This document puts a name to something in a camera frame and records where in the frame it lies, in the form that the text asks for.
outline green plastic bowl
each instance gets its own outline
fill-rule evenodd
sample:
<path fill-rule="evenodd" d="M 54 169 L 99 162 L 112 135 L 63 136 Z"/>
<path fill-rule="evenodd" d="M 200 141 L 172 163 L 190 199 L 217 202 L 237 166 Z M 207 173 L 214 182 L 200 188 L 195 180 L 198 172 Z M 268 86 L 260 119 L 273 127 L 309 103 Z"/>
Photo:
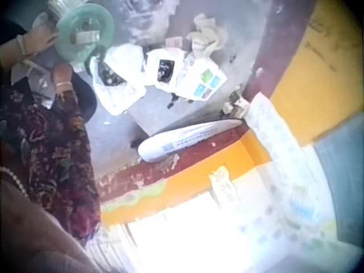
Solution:
<path fill-rule="evenodd" d="M 92 44 L 72 44 L 71 35 L 84 29 L 85 24 L 100 31 L 100 41 Z M 57 24 L 60 37 L 55 44 L 58 54 L 70 63 L 83 63 L 96 45 L 111 47 L 114 39 L 114 19 L 104 7 L 97 4 L 83 4 L 66 13 Z"/>

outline woman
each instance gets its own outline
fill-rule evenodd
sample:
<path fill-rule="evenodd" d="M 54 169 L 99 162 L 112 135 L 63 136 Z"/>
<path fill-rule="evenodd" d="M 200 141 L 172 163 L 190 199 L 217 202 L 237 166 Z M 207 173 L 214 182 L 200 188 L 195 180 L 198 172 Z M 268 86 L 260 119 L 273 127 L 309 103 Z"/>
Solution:
<path fill-rule="evenodd" d="M 17 187 L 84 245 L 100 223 L 100 200 L 72 67 L 54 69 L 51 110 L 7 85 L 15 64 L 52 46 L 56 37 L 54 30 L 41 26 L 0 46 L 1 183 Z"/>

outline green sticker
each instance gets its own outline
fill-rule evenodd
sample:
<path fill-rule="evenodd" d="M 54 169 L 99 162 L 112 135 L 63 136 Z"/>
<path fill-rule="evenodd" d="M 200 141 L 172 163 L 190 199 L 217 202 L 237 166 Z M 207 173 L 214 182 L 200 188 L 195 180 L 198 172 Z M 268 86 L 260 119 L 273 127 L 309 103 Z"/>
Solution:
<path fill-rule="evenodd" d="M 207 69 L 204 73 L 201 74 L 201 79 L 204 83 L 207 83 L 213 77 L 213 73 L 210 69 Z"/>

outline crumpled cloth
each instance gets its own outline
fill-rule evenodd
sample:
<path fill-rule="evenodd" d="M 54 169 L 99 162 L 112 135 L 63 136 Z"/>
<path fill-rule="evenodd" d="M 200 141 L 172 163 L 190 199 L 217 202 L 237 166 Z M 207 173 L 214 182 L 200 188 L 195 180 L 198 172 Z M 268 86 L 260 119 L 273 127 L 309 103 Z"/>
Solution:
<path fill-rule="evenodd" d="M 188 34 L 192 41 L 192 51 L 196 58 L 209 57 L 212 52 L 222 49 L 227 41 L 227 33 L 217 27 L 215 18 L 199 14 L 194 19 L 196 30 Z"/>

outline orange wall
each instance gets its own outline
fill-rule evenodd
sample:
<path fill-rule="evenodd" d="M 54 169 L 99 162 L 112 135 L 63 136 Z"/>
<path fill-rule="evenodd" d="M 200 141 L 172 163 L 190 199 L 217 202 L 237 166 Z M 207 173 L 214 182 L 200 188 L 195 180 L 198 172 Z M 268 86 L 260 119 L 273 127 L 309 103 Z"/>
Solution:
<path fill-rule="evenodd" d="M 317 1 L 311 18 L 319 22 L 321 30 L 307 28 L 271 98 L 301 145 L 363 107 L 360 28 L 337 1 Z M 130 222 L 184 202 L 210 187 L 208 175 L 219 166 L 225 165 L 233 180 L 269 160 L 264 147 L 249 131 L 241 141 L 170 177 L 159 196 L 103 213 L 103 223 Z"/>

